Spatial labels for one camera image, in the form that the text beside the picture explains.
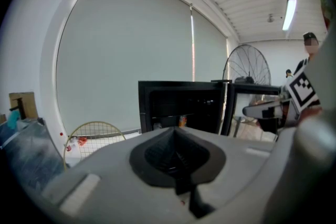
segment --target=fluorescent light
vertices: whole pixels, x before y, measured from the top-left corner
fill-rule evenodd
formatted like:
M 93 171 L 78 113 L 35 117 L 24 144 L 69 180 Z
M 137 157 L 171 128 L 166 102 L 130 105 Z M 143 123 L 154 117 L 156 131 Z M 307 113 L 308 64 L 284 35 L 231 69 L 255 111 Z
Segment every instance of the fluorescent light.
M 193 82 L 195 81 L 195 36 L 194 36 L 194 17 L 191 15 L 191 50 L 193 60 Z
M 227 59 L 229 59 L 230 55 L 229 55 L 229 40 L 226 39 L 226 55 L 227 55 Z M 230 64 L 229 62 L 227 62 L 227 79 L 230 79 Z
M 287 9 L 286 9 L 286 15 L 285 20 L 283 21 L 282 29 L 283 31 L 287 31 L 289 29 L 289 26 L 293 20 L 295 9 L 296 9 L 296 2 L 297 0 L 287 0 Z

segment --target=black frame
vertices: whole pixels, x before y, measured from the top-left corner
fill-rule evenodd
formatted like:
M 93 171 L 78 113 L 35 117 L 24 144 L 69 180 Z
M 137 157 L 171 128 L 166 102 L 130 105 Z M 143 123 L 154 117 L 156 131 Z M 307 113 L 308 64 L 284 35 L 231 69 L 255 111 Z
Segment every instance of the black frame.
M 232 83 L 232 79 L 216 79 L 216 80 L 212 80 L 211 82 Z
M 151 106 L 150 106 L 150 93 L 157 90 L 171 91 L 178 90 L 179 88 L 183 91 L 187 90 L 215 90 L 222 88 L 220 103 L 218 110 L 218 119 L 216 126 L 216 133 L 219 133 L 220 124 L 222 120 L 223 106 L 224 106 L 224 95 L 225 95 L 225 84 L 220 82 L 189 82 L 189 81 L 139 81 L 139 112 L 140 112 L 140 124 L 141 132 L 150 132 L 153 130 L 151 124 Z
M 238 93 L 279 95 L 280 90 L 281 87 L 277 86 L 228 83 L 226 93 L 226 108 L 220 135 L 228 136 L 230 133 L 231 121 L 236 107 Z
M 10 1 L 11 0 L 5 0 L 5 5 L 3 5 L 2 9 L 3 16 L 6 13 Z M 4 193 L 2 193 L 4 199 L 7 201 L 3 204 L 3 210 L 5 212 L 13 212 L 14 214 L 12 214 L 12 218 L 16 221 L 21 219 L 26 220 L 27 218 L 34 218 L 36 222 L 54 223 L 56 220 L 52 219 L 52 217 L 55 215 L 46 215 L 42 209 L 35 205 L 32 199 L 27 196 L 21 185 L 16 182 L 16 178 L 13 176 L 10 167 L 8 167 L 5 154 L 2 151 L 0 151 L 0 166 L 3 168 L 1 182 L 3 183 L 3 186 L 6 186 L 3 189 Z M 288 219 L 288 222 L 294 222 L 297 220 L 304 222 L 305 220 L 310 220 L 313 217 L 318 217 L 320 221 L 329 220 L 332 218 L 333 203 L 327 202 L 328 199 L 326 199 L 327 197 L 329 198 L 330 190 L 332 190 L 332 187 L 334 186 L 334 181 L 331 179 L 332 177 L 330 176 L 323 182 L 324 187 L 322 189 L 320 185 L 312 186 L 312 193 L 310 193 L 310 196 L 307 197 L 304 203 L 297 206 L 297 210 L 293 212 L 292 216 Z M 14 203 L 18 208 L 24 208 L 25 213 L 18 214 L 16 209 L 13 210 Z

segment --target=ceiling light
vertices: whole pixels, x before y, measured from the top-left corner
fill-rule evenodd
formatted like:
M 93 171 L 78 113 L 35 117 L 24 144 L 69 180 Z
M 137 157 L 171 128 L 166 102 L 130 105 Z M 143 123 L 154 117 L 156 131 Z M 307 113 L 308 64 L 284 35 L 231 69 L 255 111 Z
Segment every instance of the ceiling light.
M 297 0 L 287 0 L 287 9 L 286 9 L 286 15 L 285 20 L 283 21 L 282 29 L 283 31 L 287 31 L 289 29 L 289 26 L 293 20 L 295 9 L 296 9 L 296 2 Z

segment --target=black panel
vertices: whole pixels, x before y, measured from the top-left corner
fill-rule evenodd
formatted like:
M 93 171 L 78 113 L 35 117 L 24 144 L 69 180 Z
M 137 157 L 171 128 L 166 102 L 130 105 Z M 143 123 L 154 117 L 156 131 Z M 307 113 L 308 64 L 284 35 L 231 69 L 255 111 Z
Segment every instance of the black panel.
M 180 116 L 187 126 L 218 133 L 224 104 L 223 83 L 139 81 L 139 110 L 142 133 L 178 126 Z
M 225 160 L 219 147 L 178 127 L 138 145 L 130 156 L 133 171 L 144 182 L 175 188 L 177 194 L 214 180 Z
M 266 95 L 279 95 L 280 87 L 265 86 L 256 84 L 242 84 L 242 83 L 229 83 L 227 85 L 226 94 L 226 108 L 221 135 L 229 135 L 231 128 L 231 121 L 236 107 L 237 94 L 266 94 Z

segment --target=racket strings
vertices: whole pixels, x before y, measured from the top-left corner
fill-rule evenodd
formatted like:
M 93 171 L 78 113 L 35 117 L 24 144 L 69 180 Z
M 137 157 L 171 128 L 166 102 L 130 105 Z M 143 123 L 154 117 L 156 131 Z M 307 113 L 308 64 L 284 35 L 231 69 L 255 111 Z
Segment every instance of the racket strings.
M 82 160 L 102 147 L 123 140 L 125 140 L 123 134 L 113 125 L 104 122 L 89 122 L 73 132 L 70 143 L 78 144 Z

